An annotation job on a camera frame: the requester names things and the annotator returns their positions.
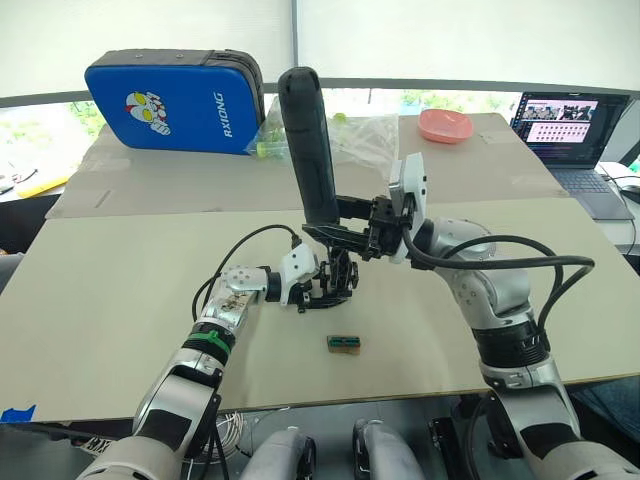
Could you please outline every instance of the green band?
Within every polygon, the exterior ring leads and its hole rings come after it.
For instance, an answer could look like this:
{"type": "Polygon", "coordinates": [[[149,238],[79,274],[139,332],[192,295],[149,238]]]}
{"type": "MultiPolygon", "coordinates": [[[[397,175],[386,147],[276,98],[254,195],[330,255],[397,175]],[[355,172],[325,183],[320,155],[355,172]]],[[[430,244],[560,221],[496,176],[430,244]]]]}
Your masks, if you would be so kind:
{"type": "Polygon", "coordinates": [[[189,340],[206,340],[209,343],[214,343],[219,346],[227,355],[231,355],[231,349],[218,337],[216,330],[212,330],[209,333],[192,333],[189,335],[189,340]]]}

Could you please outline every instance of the pink bowl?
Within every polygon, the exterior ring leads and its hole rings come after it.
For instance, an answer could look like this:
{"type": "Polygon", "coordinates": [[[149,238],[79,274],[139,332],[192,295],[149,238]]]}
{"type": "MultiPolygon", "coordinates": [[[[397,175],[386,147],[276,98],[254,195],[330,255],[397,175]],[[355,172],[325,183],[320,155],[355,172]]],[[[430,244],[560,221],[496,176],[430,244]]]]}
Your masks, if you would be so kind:
{"type": "Polygon", "coordinates": [[[433,108],[420,114],[420,134],[440,143],[460,143],[473,135],[473,123],[464,113],[433,108]]]}

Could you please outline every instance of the cartoon sticker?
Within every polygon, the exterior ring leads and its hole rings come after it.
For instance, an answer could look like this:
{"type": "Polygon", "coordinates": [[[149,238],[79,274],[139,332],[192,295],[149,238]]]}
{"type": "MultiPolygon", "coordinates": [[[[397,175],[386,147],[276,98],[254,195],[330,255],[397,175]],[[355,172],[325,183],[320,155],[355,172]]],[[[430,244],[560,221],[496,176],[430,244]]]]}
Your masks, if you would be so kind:
{"type": "Polygon", "coordinates": [[[148,123],[149,128],[160,135],[169,135],[171,129],[167,123],[167,109],[162,99],[155,93],[133,92],[127,95],[125,110],[136,120],[148,123]]]}

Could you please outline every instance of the laptop keyboard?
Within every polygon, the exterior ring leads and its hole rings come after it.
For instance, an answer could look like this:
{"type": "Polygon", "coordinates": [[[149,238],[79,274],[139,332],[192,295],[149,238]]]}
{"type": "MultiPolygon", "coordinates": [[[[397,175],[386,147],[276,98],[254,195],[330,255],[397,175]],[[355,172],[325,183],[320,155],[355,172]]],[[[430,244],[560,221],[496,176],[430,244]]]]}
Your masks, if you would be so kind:
{"type": "Polygon", "coordinates": [[[608,193],[606,182],[593,170],[551,172],[569,193],[608,193]]]}

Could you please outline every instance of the blue tape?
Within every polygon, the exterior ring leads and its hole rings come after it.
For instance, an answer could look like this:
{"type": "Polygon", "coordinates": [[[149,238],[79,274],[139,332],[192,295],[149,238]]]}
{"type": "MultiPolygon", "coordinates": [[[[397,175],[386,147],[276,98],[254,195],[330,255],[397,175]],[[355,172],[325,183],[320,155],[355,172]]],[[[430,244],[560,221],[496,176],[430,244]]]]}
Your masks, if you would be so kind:
{"type": "Polygon", "coordinates": [[[33,418],[33,413],[36,411],[36,406],[33,405],[28,410],[16,410],[15,408],[9,408],[2,412],[0,416],[0,423],[25,423],[30,422],[33,418]]]}

